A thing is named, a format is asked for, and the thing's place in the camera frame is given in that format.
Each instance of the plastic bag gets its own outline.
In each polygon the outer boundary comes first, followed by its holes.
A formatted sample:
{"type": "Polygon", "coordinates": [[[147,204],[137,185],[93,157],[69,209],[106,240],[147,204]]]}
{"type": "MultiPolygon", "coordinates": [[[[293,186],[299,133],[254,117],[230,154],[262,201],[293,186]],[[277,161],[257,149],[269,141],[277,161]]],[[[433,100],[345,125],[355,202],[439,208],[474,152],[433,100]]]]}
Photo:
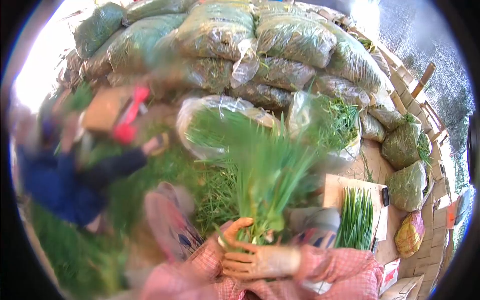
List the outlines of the plastic bag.
{"type": "Polygon", "coordinates": [[[420,120],[413,116],[411,121],[400,125],[387,135],[382,144],[382,156],[396,170],[406,168],[420,159],[417,142],[421,132],[420,120]]]}
{"type": "Polygon", "coordinates": [[[311,82],[304,86],[304,90],[310,89],[311,93],[324,94],[329,97],[342,97],[345,103],[358,105],[358,110],[362,111],[370,104],[370,97],[361,88],[348,81],[347,79],[329,75],[325,72],[317,72],[311,82]]]}
{"type": "Polygon", "coordinates": [[[395,245],[401,258],[411,257],[420,249],[425,227],[421,211],[408,214],[395,235],[395,245]]]}
{"type": "Polygon", "coordinates": [[[336,37],[319,21],[293,13],[262,13],[256,29],[258,53],[324,68],[336,37]]]}
{"type": "Polygon", "coordinates": [[[341,169],[354,162],[360,153],[361,124],[357,108],[345,105],[341,99],[296,92],[286,126],[293,138],[301,135],[306,144],[317,148],[320,156],[326,154],[319,168],[341,169]],[[335,116],[328,112],[332,107],[337,112],[335,116]],[[347,114],[351,117],[341,119],[347,114]]]}
{"type": "Polygon", "coordinates": [[[362,124],[361,135],[362,138],[383,143],[386,136],[386,131],[381,123],[372,115],[367,114],[360,119],[362,124]]]}
{"type": "Polygon", "coordinates": [[[260,66],[252,81],[283,88],[291,92],[303,89],[315,75],[315,69],[298,61],[277,57],[260,59],[260,66]]]}
{"type": "Polygon", "coordinates": [[[228,95],[243,98],[264,109],[284,108],[290,105],[293,99],[292,93],[287,90],[251,81],[229,89],[228,95]]]}
{"type": "Polygon", "coordinates": [[[243,1],[206,2],[194,8],[175,35],[180,54],[234,61],[232,86],[251,80],[258,70],[251,7],[243,1]]]}
{"type": "Polygon", "coordinates": [[[74,49],[70,51],[70,53],[67,55],[66,61],[67,61],[67,69],[69,71],[69,76],[70,76],[70,87],[76,88],[82,81],[79,71],[83,63],[83,60],[78,56],[77,51],[75,51],[74,49]]]}
{"type": "Polygon", "coordinates": [[[389,96],[377,99],[376,104],[368,108],[368,112],[374,116],[388,132],[394,131],[398,126],[405,123],[402,114],[395,109],[389,96]]]}
{"type": "Polygon", "coordinates": [[[201,88],[221,94],[228,86],[232,62],[223,59],[175,59],[153,72],[154,81],[167,88],[201,88]]]}
{"type": "Polygon", "coordinates": [[[148,17],[128,27],[108,47],[108,60],[115,73],[144,73],[155,44],[180,26],[186,14],[148,17]]]}
{"type": "Polygon", "coordinates": [[[425,166],[418,160],[411,166],[397,171],[385,179],[390,202],[406,212],[421,209],[423,190],[427,186],[425,166]]]}
{"type": "Polygon", "coordinates": [[[107,50],[110,44],[125,30],[120,28],[95,52],[95,54],[84,61],[80,68],[80,77],[90,81],[98,77],[106,76],[112,72],[112,66],[108,61],[107,50]]]}
{"type": "Polygon", "coordinates": [[[350,80],[369,93],[387,90],[391,94],[394,90],[392,83],[363,45],[336,24],[330,21],[323,24],[337,38],[335,51],[325,70],[350,80]]]}
{"type": "Polygon", "coordinates": [[[90,58],[121,27],[125,9],[109,2],[93,10],[73,33],[75,48],[82,59],[90,58]]]}
{"type": "Polygon", "coordinates": [[[382,70],[382,72],[385,73],[388,78],[390,78],[391,73],[390,68],[388,67],[388,62],[386,61],[380,50],[378,48],[375,48],[370,52],[370,55],[372,56],[373,60],[378,64],[380,70],[382,70]]]}
{"type": "Polygon", "coordinates": [[[184,13],[194,3],[194,0],[143,0],[127,7],[122,24],[126,27],[140,19],[163,14],[184,13]]]}
{"type": "Polygon", "coordinates": [[[277,118],[268,114],[261,108],[254,108],[253,104],[242,100],[234,99],[228,96],[206,96],[203,98],[192,97],[183,101],[182,107],[177,117],[177,132],[180,141],[192,154],[201,160],[214,159],[222,156],[225,153],[224,148],[214,148],[200,146],[192,143],[187,138],[190,122],[195,113],[205,108],[218,108],[220,110],[227,109],[232,112],[241,113],[248,118],[255,120],[259,124],[266,127],[274,127],[280,129],[280,122],[277,118]]]}

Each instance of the yellow bag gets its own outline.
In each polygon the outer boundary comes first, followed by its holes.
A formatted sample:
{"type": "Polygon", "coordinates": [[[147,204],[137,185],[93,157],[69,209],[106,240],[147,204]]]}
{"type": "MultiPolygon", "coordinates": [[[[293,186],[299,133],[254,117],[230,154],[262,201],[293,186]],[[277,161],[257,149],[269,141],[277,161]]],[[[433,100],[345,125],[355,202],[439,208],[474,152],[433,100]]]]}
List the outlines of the yellow bag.
{"type": "Polygon", "coordinates": [[[421,211],[416,210],[408,214],[395,235],[395,244],[400,257],[412,256],[420,248],[425,235],[425,227],[421,218],[421,211]]]}

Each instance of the sandal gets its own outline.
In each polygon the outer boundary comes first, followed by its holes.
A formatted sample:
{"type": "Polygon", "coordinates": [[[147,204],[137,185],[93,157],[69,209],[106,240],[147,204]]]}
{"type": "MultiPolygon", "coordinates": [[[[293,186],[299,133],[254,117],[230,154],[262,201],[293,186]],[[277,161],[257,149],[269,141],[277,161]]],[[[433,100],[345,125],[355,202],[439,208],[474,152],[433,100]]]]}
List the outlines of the sandal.
{"type": "Polygon", "coordinates": [[[158,141],[158,149],[152,151],[150,155],[156,156],[162,154],[172,143],[175,141],[175,131],[170,130],[169,132],[162,132],[161,134],[156,136],[156,140],[158,141]]]}

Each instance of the green onion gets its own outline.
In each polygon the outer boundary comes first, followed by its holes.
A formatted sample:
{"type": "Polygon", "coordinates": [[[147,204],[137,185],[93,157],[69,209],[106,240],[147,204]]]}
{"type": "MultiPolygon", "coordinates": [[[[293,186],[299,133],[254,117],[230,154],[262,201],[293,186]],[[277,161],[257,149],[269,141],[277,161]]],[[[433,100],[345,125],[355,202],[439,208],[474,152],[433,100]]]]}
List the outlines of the green onion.
{"type": "Polygon", "coordinates": [[[370,191],[345,188],[342,221],[335,248],[368,250],[372,240],[373,205],[370,191]]]}

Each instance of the bamboo pole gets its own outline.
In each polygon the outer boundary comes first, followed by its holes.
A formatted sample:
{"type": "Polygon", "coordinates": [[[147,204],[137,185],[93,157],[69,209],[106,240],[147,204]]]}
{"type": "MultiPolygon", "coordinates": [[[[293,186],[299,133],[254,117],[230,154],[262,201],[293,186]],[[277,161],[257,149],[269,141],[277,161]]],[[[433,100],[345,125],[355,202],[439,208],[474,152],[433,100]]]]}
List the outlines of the bamboo pole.
{"type": "Polygon", "coordinates": [[[417,86],[415,87],[415,89],[412,92],[412,97],[413,98],[417,98],[417,96],[420,94],[423,87],[427,84],[428,80],[430,79],[430,77],[433,74],[433,71],[435,71],[436,68],[437,67],[433,64],[433,62],[431,62],[428,65],[427,69],[425,70],[425,73],[423,73],[423,76],[421,77],[419,83],[417,84],[417,86]]]}

